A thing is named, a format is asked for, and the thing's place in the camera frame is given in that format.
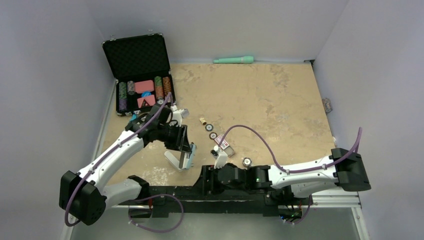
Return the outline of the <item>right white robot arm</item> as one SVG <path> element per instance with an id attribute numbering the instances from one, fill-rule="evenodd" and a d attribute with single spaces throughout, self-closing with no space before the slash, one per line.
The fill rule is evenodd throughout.
<path id="1" fill-rule="evenodd" d="M 285 169 L 283 171 L 275 165 L 246 169 L 232 163 L 221 168 L 204 165 L 198 182 L 206 194 L 218 195 L 226 190 L 235 190 L 270 196 L 275 192 L 288 204 L 337 187 L 346 192 L 363 192 L 372 188 L 362 156 L 343 148 L 333 148 L 331 155 L 288 165 Z"/>

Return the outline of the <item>light blue stapler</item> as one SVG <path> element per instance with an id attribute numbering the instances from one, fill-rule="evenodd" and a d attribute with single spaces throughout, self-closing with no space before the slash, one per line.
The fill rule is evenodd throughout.
<path id="1" fill-rule="evenodd" d="M 193 165 L 193 159 L 196 153 L 197 146 L 192 142 L 190 145 L 191 152 L 182 152 L 180 155 L 180 160 L 178 167 L 181 170 L 189 170 Z"/>

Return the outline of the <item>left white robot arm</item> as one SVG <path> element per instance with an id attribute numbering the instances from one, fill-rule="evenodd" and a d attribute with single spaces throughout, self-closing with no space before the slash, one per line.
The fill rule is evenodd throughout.
<path id="1" fill-rule="evenodd" d="M 61 177 L 59 191 L 65 224 L 73 227 L 82 222 L 89 226 L 115 205 L 146 203 L 151 196 L 150 185 L 141 177 L 131 175 L 114 185 L 108 182 L 130 158 L 155 141 L 182 156 L 190 155 L 194 146 L 188 140 L 187 125 L 182 123 L 188 115 L 186 108 L 157 103 L 150 112 L 130 120 L 117 140 L 93 162 L 77 172 L 67 171 Z"/>

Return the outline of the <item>white stapler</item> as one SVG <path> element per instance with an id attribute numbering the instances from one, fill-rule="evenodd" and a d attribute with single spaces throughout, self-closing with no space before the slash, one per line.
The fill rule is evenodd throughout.
<path id="1" fill-rule="evenodd" d="M 186 153 L 181 152 L 179 158 L 177 158 L 171 151 L 167 150 L 164 153 L 165 158 L 168 160 L 168 162 L 175 167 L 178 171 L 185 170 L 185 158 Z"/>

